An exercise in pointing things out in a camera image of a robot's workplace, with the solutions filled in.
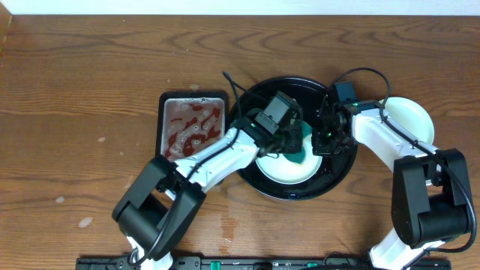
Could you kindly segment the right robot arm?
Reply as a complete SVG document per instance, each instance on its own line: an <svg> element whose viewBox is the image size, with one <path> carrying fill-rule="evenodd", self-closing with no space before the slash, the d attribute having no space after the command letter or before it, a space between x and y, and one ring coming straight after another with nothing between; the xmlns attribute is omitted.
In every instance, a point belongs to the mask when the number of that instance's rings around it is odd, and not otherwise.
<svg viewBox="0 0 480 270"><path fill-rule="evenodd" d="M461 152L420 140L375 100L323 103L317 112L315 155L332 157L362 144L393 173L393 228L370 249L373 267L411 269L432 252L461 253L473 245L478 224Z"/></svg>

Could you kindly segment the light blue plate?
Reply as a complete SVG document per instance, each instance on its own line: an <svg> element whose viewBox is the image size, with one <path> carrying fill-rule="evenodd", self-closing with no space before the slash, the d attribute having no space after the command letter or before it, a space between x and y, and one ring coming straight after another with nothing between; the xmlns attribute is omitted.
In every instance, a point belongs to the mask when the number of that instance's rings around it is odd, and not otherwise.
<svg viewBox="0 0 480 270"><path fill-rule="evenodd" d="M323 158L313 155L303 164L288 161L283 154L268 154L258 158L256 165L261 173L274 182L283 185L295 185L307 181L322 164Z"/></svg>
<svg viewBox="0 0 480 270"><path fill-rule="evenodd" d="M405 97L389 97L384 114L391 124L411 140L433 144L434 123L427 111L415 101Z"/></svg>

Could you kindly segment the green yellow sponge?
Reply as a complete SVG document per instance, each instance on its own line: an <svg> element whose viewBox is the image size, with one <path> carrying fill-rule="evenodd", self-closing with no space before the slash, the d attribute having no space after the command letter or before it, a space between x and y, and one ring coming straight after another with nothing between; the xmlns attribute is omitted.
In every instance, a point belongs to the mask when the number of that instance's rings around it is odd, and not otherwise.
<svg viewBox="0 0 480 270"><path fill-rule="evenodd" d="M284 154L283 156L290 162L295 164L303 164L307 159L310 159L312 154L312 127L305 121L301 122L302 132L302 147L301 151L295 154Z"/></svg>

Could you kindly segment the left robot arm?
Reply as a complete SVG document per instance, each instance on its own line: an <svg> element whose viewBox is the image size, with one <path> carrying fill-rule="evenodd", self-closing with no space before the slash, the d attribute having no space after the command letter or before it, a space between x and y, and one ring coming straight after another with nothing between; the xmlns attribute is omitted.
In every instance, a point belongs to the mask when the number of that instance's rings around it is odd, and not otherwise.
<svg viewBox="0 0 480 270"><path fill-rule="evenodd" d="M275 122L260 113L233 123L224 137L202 151L175 161L152 158L112 212L133 250L133 269L168 269L171 250L192 224L207 192L228 175L271 153L298 153L302 124Z"/></svg>

